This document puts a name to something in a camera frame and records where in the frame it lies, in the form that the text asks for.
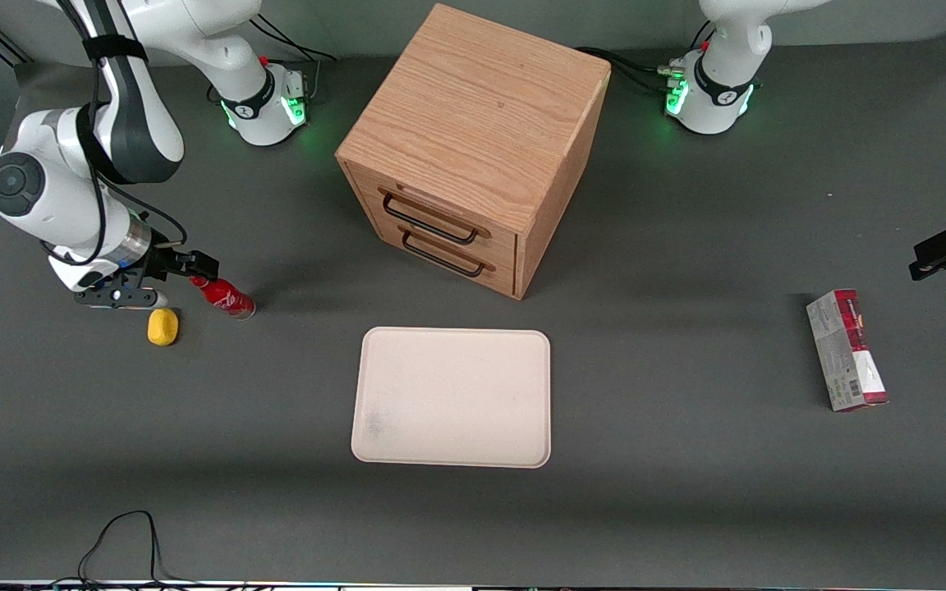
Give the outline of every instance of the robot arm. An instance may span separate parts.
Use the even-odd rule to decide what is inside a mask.
[[[691,72],[676,82],[667,113],[698,134],[720,134],[746,111],[751,80],[773,47],[772,16],[807,11],[830,0],[700,0],[717,27],[709,49],[694,49],[672,60]]]
[[[258,15],[260,0],[123,0],[138,38],[198,67],[221,94],[229,124],[252,145],[273,145],[305,123],[300,72],[263,64],[226,30]]]
[[[194,255],[202,258],[195,272],[214,279],[217,262],[205,255],[154,248],[166,240],[98,179],[162,182],[184,154],[181,132],[155,93],[125,12],[117,0],[68,0],[59,7],[82,34],[112,101],[24,117],[16,142],[0,154],[0,217],[52,246],[50,265],[80,296],[135,269],[140,275],[132,288],[140,288],[145,274],[186,274],[192,265],[185,257]],[[140,307],[166,303],[151,289],[108,303],[125,307],[131,300]]]

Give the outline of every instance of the wood grain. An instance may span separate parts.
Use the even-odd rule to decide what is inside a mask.
[[[590,160],[590,147],[594,143],[594,131],[597,130],[597,121],[600,118],[601,105],[604,104],[604,91],[608,87],[608,78],[601,80],[597,89],[597,96],[586,109],[579,132],[572,138],[563,163],[557,167],[557,175],[553,186],[549,187],[547,198],[542,201],[532,227],[517,244],[516,285],[514,292],[517,299],[523,298],[528,291],[538,265],[545,254],[545,248],[553,239],[553,232],[560,223],[560,217],[571,201],[575,187],[586,170],[586,161]]]
[[[437,4],[338,156],[524,232],[608,63]]]
[[[608,63],[437,4],[335,157],[389,244],[404,232],[520,299],[586,168]],[[469,245],[390,216],[394,209]]]

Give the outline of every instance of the black metal handle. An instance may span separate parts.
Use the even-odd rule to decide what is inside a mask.
[[[409,238],[411,238],[411,233],[408,231],[405,231],[404,239],[401,240],[401,243],[404,244],[404,248],[406,248],[410,252],[414,252],[414,254],[419,255],[423,259],[428,259],[429,261],[432,261],[433,263],[436,263],[437,265],[440,265],[447,269],[451,269],[455,273],[463,274],[463,276],[470,277],[471,279],[473,277],[478,277],[481,273],[484,272],[484,263],[478,264],[476,266],[476,270],[472,270],[472,272],[469,272],[469,270],[465,270],[454,263],[444,261],[444,259],[437,257],[436,254],[431,254],[431,252],[425,252],[421,248],[418,248],[417,246],[413,246],[411,243],[409,243],[406,240]]]
[[[453,235],[453,233],[442,231],[442,229],[440,228],[435,228],[421,220],[416,220],[416,218],[408,216],[408,214],[406,213],[398,212],[397,210],[389,206],[389,202],[392,201],[392,199],[393,199],[393,194],[391,194],[391,192],[387,192],[386,198],[382,199],[382,206],[384,207],[384,209],[386,209],[386,213],[389,213],[390,216],[394,218],[400,218],[401,220],[404,220],[406,223],[409,223],[412,226],[416,226],[418,228],[424,229],[424,231],[434,233],[436,236],[440,236],[440,238],[443,238],[444,240],[450,240],[451,242],[454,242],[455,244],[462,244],[462,246],[466,246],[466,244],[470,244],[471,242],[473,242],[473,239],[476,238],[476,235],[477,235],[476,228],[473,228],[472,231],[470,231],[469,236],[467,236],[466,238],[461,238],[460,236]]]

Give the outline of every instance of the red bottle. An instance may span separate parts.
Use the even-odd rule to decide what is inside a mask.
[[[188,277],[188,281],[191,281],[195,287],[199,287],[210,305],[225,310],[230,317],[248,319],[255,315],[258,309],[250,296],[223,279],[210,281],[206,277]]]

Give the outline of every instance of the red and white box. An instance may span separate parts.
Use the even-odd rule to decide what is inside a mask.
[[[836,289],[806,306],[834,412],[885,404],[885,386],[864,340],[856,289]]]

